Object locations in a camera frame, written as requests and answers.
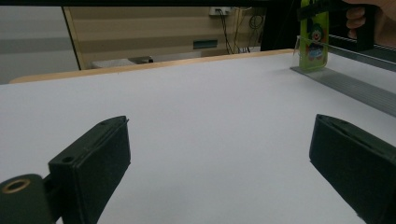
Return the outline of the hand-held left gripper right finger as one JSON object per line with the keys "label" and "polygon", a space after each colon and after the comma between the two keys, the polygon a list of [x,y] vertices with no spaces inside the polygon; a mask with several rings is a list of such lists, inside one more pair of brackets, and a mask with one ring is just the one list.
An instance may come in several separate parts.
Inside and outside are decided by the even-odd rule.
{"label": "hand-held left gripper right finger", "polygon": [[309,159],[366,224],[396,224],[395,146],[318,114]]}

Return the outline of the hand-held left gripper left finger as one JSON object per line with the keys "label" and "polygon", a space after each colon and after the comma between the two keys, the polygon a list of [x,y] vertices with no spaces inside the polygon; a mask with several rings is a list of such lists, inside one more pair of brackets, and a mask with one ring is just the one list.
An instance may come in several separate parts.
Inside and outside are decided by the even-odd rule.
{"label": "hand-held left gripper left finger", "polygon": [[49,161],[64,224],[96,224],[131,164],[128,119],[106,119]]}

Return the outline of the green phone case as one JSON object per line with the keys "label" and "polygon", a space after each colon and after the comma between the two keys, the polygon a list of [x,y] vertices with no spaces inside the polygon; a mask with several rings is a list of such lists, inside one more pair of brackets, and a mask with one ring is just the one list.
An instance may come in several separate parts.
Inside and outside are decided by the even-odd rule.
{"label": "green phone case", "polygon": [[329,13],[322,12],[300,21],[299,67],[316,70],[327,63],[329,42]]}

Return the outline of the clear plastic container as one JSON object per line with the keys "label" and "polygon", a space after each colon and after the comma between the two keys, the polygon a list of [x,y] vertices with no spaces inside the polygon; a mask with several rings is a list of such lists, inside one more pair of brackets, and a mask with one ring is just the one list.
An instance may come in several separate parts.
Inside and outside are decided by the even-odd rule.
{"label": "clear plastic container", "polygon": [[326,65],[304,71],[299,67],[299,39],[291,70],[396,118],[396,72],[333,54],[329,52],[330,44]]}

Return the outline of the black curtain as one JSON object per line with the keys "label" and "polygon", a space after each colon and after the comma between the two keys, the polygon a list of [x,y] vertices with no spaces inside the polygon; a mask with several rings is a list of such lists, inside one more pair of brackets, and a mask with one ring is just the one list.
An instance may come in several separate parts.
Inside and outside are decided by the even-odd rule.
{"label": "black curtain", "polygon": [[301,0],[269,0],[262,28],[261,51],[293,49],[300,23],[296,10]]}

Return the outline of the white power strip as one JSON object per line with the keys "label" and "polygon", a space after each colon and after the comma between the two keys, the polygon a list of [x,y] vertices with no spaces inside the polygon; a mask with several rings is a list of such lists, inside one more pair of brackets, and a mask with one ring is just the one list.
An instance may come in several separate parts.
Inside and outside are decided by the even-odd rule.
{"label": "white power strip", "polygon": [[229,15],[232,12],[231,7],[211,7],[209,9],[209,16]]}

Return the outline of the wooden table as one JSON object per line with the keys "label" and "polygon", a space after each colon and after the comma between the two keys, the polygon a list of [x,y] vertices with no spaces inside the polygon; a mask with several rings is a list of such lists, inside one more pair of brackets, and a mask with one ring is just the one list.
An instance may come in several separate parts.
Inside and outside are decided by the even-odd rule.
{"label": "wooden table", "polygon": [[251,53],[243,53],[243,54],[219,55],[219,56],[191,58],[191,59],[183,59],[183,60],[175,60],[175,61],[167,61],[167,62],[144,63],[144,64],[136,64],[136,65],[97,68],[97,69],[88,69],[88,70],[62,72],[62,73],[30,75],[30,76],[14,78],[14,79],[10,80],[8,82],[8,84],[37,82],[37,81],[45,81],[45,80],[56,80],[56,79],[65,79],[65,78],[72,78],[72,77],[97,76],[97,75],[112,74],[112,73],[130,72],[130,71],[136,71],[136,70],[154,69],[154,68],[161,68],[161,67],[168,67],[168,66],[175,66],[175,65],[184,65],[184,64],[193,64],[193,63],[207,63],[207,62],[243,59],[243,58],[264,57],[264,56],[272,56],[272,55],[286,54],[286,53],[293,53],[293,52],[294,52],[294,49],[276,49],[276,50],[267,50],[267,51],[251,52]]}

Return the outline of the white cabinet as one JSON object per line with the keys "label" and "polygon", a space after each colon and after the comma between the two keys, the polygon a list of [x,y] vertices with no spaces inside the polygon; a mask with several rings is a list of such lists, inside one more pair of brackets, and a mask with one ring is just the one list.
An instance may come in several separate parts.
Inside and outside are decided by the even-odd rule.
{"label": "white cabinet", "polygon": [[0,6],[0,84],[78,69],[61,7]]}

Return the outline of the aluminium rail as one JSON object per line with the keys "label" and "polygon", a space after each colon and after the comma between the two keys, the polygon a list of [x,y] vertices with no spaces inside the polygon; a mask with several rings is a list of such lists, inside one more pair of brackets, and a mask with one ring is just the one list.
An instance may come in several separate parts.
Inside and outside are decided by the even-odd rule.
{"label": "aluminium rail", "polygon": [[337,35],[330,35],[329,52],[396,72],[396,49],[374,45],[372,49],[357,51],[357,41]]}

